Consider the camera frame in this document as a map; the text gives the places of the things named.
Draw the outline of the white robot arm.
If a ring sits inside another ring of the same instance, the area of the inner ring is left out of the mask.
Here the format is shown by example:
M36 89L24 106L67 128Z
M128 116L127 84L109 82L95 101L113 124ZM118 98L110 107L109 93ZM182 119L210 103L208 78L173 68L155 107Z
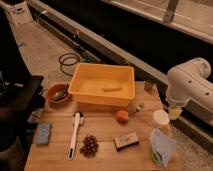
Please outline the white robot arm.
M204 58L194 58L167 72L166 101L171 120L176 120L190 100L213 113L213 83L207 80L211 65Z

